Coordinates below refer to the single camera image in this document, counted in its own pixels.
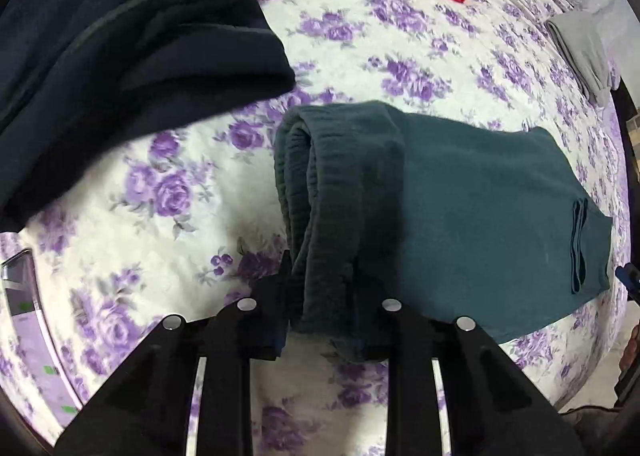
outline navy blue clothing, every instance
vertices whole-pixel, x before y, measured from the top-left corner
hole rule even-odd
[[[0,231],[109,147],[294,85],[257,0],[11,0],[0,16]]]

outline white bedsheet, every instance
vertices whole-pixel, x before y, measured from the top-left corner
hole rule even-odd
[[[629,258],[614,108],[587,104],[541,33],[541,22],[568,3],[260,1],[296,70],[293,92],[119,147],[19,236],[0,235],[3,259],[25,246],[36,252],[44,312],[79,399],[97,391],[159,317],[213,315],[277,267],[285,241],[271,139],[289,107],[380,99],[489,129],[545,127],[613,217],[611,290],[503,346],[552,403],[567,401],[616,336],[625,293],[612,269]],[[62,427],[20,356],[0,296],[0,385],[54,441]],[[279,361],[254,369],[257,452],[382,453],[384,364],[345,365],[326,339],[292,335]]]

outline gray cloth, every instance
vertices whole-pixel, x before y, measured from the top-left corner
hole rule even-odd
[[[572,69],[580,91],[592,105],[607,105],[611,89],[609,63],[602,40],[586,12],[570,11],[545,22],[558,52]]]
[[[369,298],[382,282],[427,317],[469,315],[503,342],[609,288],[611,218],[543,129],[382,102],[301,106],[274,159],[299,331],[350,337],[354,290]]]

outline folded dark garment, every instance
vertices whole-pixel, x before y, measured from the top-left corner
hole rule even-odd
[[[301,331],[353,335],[354,281],[433,319],[469,315],[498,342],[609,288],[612,220],[543,129],[302,106],[278,130],[275,172]]]
[[[118,143],[278,96],[257,0],[11,0],[0,16],[0,231]]]

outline bed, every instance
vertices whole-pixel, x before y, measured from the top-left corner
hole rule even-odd
[[[630,256],[613,102],[588,105],[542,25],[572,6],[566,0],[260,3],[295,69],[295,90],[112,150],[20,234],[0,235],[0,259],[33,248],[44,314],[74,389],[69,411],[89,400],[160,317],[213,315],[246,296],[250,280],[276,270],[286,242],[273,136],[283,113],[298,104],[370,99],[497,131],[544,127],[612,216],[610,290],[502,346],[561,407],[613,343],[626,292],[612,269]],[[615,80],[615,68],[611,74]],[[53,444],[63,425],[23,358],[2,295],[0,386]],[[255,362],[252,375],[258,451],[383,453],[384,363],[345,364],[327,339],[292,335],[283,357]],[[192,434],[197,410],[196,389]]]

